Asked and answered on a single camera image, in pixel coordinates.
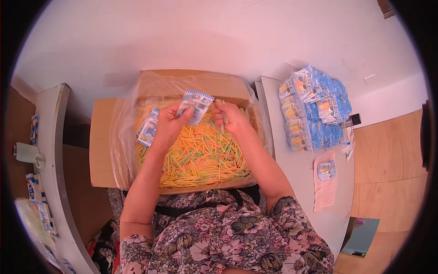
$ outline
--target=floral dress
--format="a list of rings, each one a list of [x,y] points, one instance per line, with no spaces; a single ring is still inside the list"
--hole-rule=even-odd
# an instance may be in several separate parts
[[[257,273],[333,273],[333,254],[315,233],[298,201],[280,198],[268,216],[249,195],[244,202],[224,190],[172,196],[162,205],[200,208],[176,218],[154,217],[154,241],[131,235],[120,245],[121,272],[221,273],[238,267]]]

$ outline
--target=woman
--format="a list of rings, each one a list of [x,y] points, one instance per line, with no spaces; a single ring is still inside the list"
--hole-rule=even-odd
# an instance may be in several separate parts
[[[237,106],[215,103],[239,144],[263,195],[268,215],[246,193],[208,190],[170,197],[157,214],[164,157],[193,108],[175,118],[178,104],[160,111],[154,142],[120,217],[124,273],[332,273],[333,254],[312,228],[281,168],[265,151]]]

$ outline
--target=pink fabric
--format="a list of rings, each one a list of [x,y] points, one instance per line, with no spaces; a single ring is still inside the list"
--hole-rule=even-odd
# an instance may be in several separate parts
[[[335,159],[335,152],[329,151],[316,157],[313,165],[313,179],[315,182],[315,205],[313,212],[317,213],[321,208],[331,206],[335,203],[336,187],[338,185],[338,175],[333,179],[321,181],[318,178],[317,166],[320,163]]]

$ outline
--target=white table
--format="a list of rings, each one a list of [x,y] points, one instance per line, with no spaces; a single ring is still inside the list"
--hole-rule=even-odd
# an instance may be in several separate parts
[[[256,82],[259,101],[268,112],[268,120],[271,122],[274,158],[286,174],[313,228],[327,242],[336,260],[345,237],[353,203],[354,154],[347,161],[344,153],[336,152],[338,186],[335,203],[314,214],[315,189],[313,171],[310,170],[314,155],[312,152],[294,152],[289,148],[277,95],[281,84],[279,80],[263,76]]]
[[[34,166],[34,173],[41,175],[49,209],[60,236],[53,253],[62,270],[70,273],[61,262],[61,259],[66,259],[78,274],[98,274],[99,270],[79,236],[65,189],[62,136],[69,93],[66,85],[57,85],[37,95],[35,114],[39,116],[39,127],[36,145],[44,155],[46,165],[43,169]]]

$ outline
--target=open cardboard box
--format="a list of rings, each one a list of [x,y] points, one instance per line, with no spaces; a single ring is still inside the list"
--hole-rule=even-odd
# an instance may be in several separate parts
[[[164,79],[178,82],[179,86],[160,84],[160,81]],[[161,98],[160,101],[151,103],[151,109],[164,107],[173,101],[181,100],[183,90],[186,89],[206,92],[217,99],[248,109],[252,126],[259,134],[261,141],[263,142],[265,139],[263,119],[261,119],[264,115],[263,110],[259,109],[257,104],[251,103],[247,84],[237,76],[189,70],[142,71],[137,88],[138,91],[134,95],[136,104],[142,103],[142,101],[150,103],[150,99],[157,96]],[[90,131],[90,175],[93,186],[128,189],[132,183],[132,177],[140,170],[138,152],[132,153],[133,157],[129,159],[130,163],[127,161],[112,163],[111,160],[112,153],[118,153],[120,159],[125,159],[125,152],[120,140],[113,138],[111,139],[112,145],[110,145],[110,133],[120,130],[122,122],[117,117],[124,111],[124,100],[123,98],[97,99],[94,103]],[[135,143],[135,130],[133,127],[133,143]],[[236,188],[245,186],[252,181],[253,179],[249,175],[245,178],[225,180],[211,185],[162,188],[160,193],[164,195],[198,192],[207,189]]]

